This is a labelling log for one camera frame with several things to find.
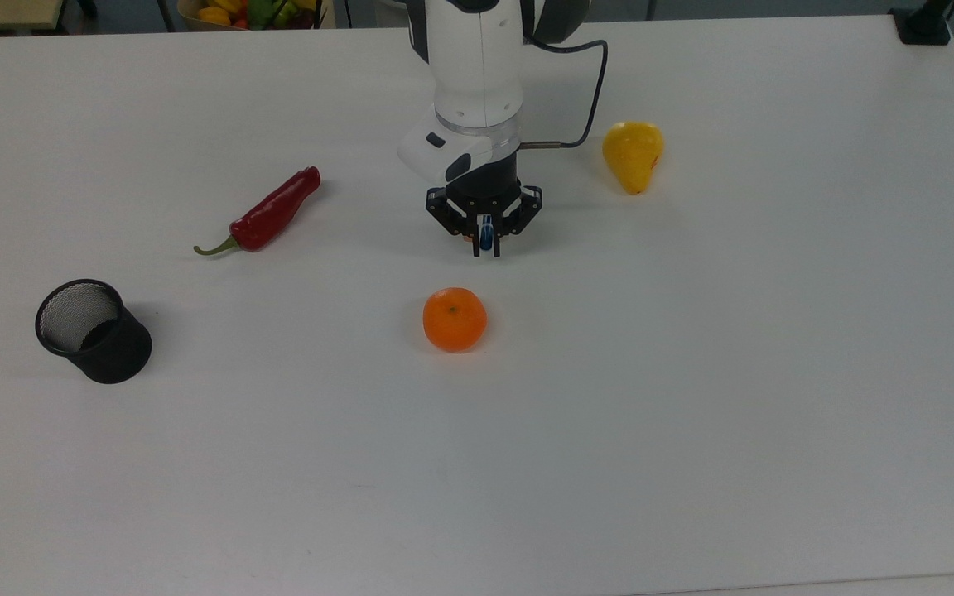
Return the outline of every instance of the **red chili pepper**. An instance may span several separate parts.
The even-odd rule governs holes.
[[[198,254],[217,254],[229,248],[241,248],[254,252],[265,248],[296,215],[307,196],[319,188],[322,178],[317,167],[311,166],[292,175],[292,178],[279,186],[277,191],[260,201],[248,214],[230,225],[230,237],[212,250],[202,250],[195,246]]]

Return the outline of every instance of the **floor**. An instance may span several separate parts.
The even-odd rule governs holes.
[[[338,22],[345,25],[345,0],[333,0]],[[348,0],[353,26],[378,24],[375,4],[382,0]],[[72,33],[159,33],[164,31],[155,0],[96,0],[99,18],[84,19],[76,0],[65,0],[65,27]],[[173,7],[175,0],[169,0]],[[921,0],[656,0],[655,19],[707,19],[819,15],[885,14],[891,7],[919,7]],[[643,20],[648,0],[593,0],[590,18],[595,22]],[[184,31],[174,14],[175,26]],[[954,33],[954,16],[951,21]]]

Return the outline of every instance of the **table surface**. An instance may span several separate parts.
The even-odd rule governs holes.
[[[63,0],[0,0],[0,29],[53,29]]]
[[[474,259],[395,146],[404,30],[0,38],[0,595],[610,595],[954,573],[954,42],[889,17],[588,24],[594,135]],[[533,48],[525,138],[598,56]],[[660,125],[641,196],[601,160]],[[204,259],[299,167],[260,253]],[[39,347],[94,276],[154,337]],[[423,302],[488,306],[473,352]]]

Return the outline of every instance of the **black mesh cup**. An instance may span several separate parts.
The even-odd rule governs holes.
[[[35,334],[50,353],[65,356],[91,381],[127,381],[152,351],[142,327],[112,286],[77,279],[51,291],[35,316]]]

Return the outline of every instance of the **fruit basket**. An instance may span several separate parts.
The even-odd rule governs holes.
[[[249,18],[250,3],[254,19]],[[176,8],[188,31],[334,29],[336,26],[332,0],[178,0]],[[270,16],[273,19],[261,26],[260,21]]]

